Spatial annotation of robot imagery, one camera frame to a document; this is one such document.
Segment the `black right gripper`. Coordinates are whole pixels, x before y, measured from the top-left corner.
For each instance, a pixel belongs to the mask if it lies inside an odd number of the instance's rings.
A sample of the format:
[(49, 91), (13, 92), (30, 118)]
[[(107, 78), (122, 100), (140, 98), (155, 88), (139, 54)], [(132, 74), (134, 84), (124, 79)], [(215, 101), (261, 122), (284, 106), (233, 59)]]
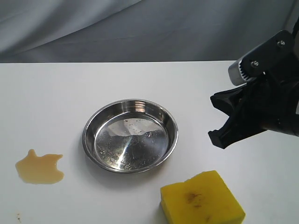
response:
[(229, 116), (219, 130), (208, 132), (221, 149), (266, 130), (299, 135), (299, 70), (270, 70), (242, 75), (246, 85), (215, 93), (214, 108)]

